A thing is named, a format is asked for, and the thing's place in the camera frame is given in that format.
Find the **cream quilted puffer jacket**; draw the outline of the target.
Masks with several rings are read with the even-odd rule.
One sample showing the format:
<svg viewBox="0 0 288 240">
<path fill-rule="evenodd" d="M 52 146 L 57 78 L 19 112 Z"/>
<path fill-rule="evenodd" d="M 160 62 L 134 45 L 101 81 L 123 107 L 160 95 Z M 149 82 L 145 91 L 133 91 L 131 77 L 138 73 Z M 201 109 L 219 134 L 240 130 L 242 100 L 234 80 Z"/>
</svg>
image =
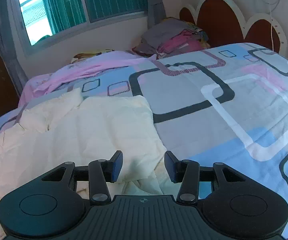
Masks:
<svg viewBox="0 0 288 240">
<path fill-rule="evenodd" d="M 143 96 L 84 99 L 74 89 L 40 103 L 0 132 L 0 200 L 66 161 L 84 166 L 110 159 L 118 150 L 123 167 L 117 183 L 108 186 L 111 195 L 177 194 L 179 186 L 164 166 L 166 148 Z"/>
</svg>

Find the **folded clothes pile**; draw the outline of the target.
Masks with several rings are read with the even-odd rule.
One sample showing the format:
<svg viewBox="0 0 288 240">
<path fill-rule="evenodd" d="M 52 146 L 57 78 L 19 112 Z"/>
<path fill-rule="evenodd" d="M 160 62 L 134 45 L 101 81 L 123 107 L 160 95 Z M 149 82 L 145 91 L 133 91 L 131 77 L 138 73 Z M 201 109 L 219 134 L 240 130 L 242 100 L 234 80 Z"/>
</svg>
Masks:
<svg viewBox="0 0 288 240">
<path fill-rule="evenodd" d="M 210 48 L 206 32 L 196 25 L 167 18 L 148 29 L 132 49 L 138 55 L 158 59 Z"/>
</svg>

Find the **patterned bed sheet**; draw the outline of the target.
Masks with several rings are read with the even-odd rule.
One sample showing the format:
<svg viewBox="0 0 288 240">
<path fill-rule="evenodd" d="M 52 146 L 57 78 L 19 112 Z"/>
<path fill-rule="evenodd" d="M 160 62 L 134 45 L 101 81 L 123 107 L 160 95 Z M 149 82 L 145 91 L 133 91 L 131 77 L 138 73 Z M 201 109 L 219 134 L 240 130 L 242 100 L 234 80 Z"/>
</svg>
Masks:
<svg viewBox="0 0 288 240">
<path fill-rule="evenodd" d="M 200 164 L 197 203 L 178 203 L 176 183 L 92 205 L 88 164 L 66 161 L 1 198 L 2 239 L 288 239 L 288 59 L 237 43 L 106 70 L 2 116 L 0 132 L 74 89 L 143 96 L 166 152 Z"/>
</svg>

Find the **pink blanket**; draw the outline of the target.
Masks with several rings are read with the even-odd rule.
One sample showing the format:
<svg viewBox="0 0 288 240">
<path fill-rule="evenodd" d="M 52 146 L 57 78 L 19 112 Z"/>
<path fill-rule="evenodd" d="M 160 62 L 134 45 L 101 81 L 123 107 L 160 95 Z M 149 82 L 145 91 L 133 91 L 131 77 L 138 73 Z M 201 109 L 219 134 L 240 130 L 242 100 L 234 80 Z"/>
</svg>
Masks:
<svg viewBox="0 0 288 240">
<path fill-rule="evenodd" d="M 86 58 L 82 61 L 76 61 L 60 68 L 54 73 L 31 78 L 24 86 L 18 105 L 19 107 L 24 106 L 32 99 L 53 92 L 62 84 L 93 77 L 106 70 L 135 66 L 156 59 L 157 55 L 155 54 L 150 57 L 142 57 L 126 51 L 114 50 Z"/>
</svg>

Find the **yellow patterned pillow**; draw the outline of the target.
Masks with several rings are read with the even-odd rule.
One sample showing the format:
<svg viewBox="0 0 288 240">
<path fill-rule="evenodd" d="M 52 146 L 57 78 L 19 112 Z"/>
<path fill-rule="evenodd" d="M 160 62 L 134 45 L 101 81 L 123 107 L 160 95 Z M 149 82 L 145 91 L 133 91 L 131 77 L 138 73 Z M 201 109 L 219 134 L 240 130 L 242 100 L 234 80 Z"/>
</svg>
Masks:
<svg viewBox="0 0 288 240">
<path fill-rule="evenodd" d="M 104 49 L 104 50 L 93 50 L 93 51 L 89 51 L 89 52 L 78 53 L 71 59 L 71 63 L 83 61 L 85 59 L 92 58 L 92 57 L 102 55 L 105 53 L 109 53 L 112 51 L 114 51 L 114 50 L 113 49 Z"/>
</svg>

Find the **red white headboard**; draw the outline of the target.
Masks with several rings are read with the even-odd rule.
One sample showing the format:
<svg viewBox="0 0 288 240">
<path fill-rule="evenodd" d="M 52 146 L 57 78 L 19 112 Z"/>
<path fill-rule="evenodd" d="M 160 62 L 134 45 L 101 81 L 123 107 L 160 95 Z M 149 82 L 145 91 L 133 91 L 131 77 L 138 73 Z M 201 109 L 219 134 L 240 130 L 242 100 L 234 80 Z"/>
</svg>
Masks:
<svg viewBox="0 0 288 240">
<path fill-rule="evenodd" d="M 200 0 L 197 7 L 185 5 L 179 18 L 205 31 L 211 47 L 248 42 L 287 54 L 286 35 L 278 21 L 267 13 L 246 19 L 233 0 Z"/>
</svg>

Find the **window with teal curtain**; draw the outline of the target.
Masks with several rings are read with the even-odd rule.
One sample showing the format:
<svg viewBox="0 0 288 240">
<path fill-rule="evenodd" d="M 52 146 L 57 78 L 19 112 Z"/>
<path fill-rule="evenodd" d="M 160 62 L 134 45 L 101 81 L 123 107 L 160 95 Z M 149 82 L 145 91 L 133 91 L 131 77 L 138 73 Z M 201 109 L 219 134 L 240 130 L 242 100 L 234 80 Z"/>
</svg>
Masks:
<svg viewBox="0 0 288 240">
<path fill-rule="evenodd" d="M 95 22 L 147 11 L 147 0 L 12 0 L 26 56 Z"/>
</svg>

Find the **left grey curtain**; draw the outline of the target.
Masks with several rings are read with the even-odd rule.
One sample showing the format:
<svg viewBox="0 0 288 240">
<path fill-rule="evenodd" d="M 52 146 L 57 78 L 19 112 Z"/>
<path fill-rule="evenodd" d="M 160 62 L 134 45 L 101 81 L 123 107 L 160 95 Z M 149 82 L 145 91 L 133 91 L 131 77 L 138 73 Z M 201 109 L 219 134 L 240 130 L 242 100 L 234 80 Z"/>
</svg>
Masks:
<svg viewBox="0 0 288 240">
<path fill-rule="evenodd" d="M 13 42 L 7 0 L 0 0 L 0 57 L 18 95 L 21 95 L 28 77 L 21 67 Z"/>
</svg>

